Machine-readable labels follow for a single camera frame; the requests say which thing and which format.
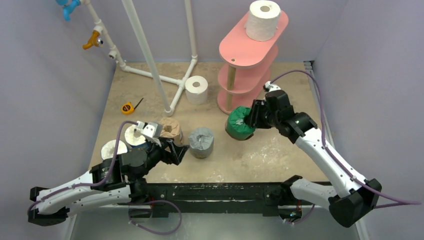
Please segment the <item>green paper roll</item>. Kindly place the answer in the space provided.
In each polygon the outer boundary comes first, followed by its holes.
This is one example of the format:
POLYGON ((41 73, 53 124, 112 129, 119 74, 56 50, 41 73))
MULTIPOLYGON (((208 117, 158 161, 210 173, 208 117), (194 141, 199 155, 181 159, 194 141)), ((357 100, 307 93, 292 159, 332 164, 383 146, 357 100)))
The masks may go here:
POLYGON ((225 123, 225 131, 234 139, 244 141, 254 134, 255 128, 250 127, 244 118, 251 112, 250 107, 239 106, 228 116, 225 123))

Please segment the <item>white paper towel roll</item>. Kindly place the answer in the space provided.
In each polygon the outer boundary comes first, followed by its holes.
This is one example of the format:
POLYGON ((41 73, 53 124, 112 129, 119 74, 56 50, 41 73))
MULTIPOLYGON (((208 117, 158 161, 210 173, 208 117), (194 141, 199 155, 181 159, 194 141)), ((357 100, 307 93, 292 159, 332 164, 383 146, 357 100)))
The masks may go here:
POLYGON ((270 40, 277 31, 280 15, 280 6, 272 0, 252 2, 244 26, 247 36, 259 42, 270 40))

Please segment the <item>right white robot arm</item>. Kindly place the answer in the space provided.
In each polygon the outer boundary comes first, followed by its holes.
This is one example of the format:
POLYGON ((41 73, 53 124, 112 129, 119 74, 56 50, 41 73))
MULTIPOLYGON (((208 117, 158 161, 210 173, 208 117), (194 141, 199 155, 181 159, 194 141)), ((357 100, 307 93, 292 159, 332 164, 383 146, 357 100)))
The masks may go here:
POLYGON ((280 196, 288 204, 305 200, 328 210, 341 226, 348 228, 376 209, 382 185, 368 180, 343 158, 335 160, 330 145, 317 123, 305 112, 295 112, 283 90, 269 91, 262 100, 252 102, 244 123, 256 129, 276 128, 304 151, 328 178, 330 185, 313 183, 294 175, 281 184, 280 196))

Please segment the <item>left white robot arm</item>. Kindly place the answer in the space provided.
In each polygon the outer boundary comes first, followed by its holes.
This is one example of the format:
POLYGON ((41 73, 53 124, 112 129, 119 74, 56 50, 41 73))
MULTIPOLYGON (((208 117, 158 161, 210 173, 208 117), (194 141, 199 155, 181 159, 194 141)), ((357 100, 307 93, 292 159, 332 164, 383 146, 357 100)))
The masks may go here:
POLYGON ((172 138, 160 137, 147 147, 129 149, 95 165, 83 175, 54 188, 33 187, 27 211, 29 223, 47 227, 79 212, 105 205, 142 205, 154 197, 146 175, 158 163, 179 165, 189 150, 172 138))

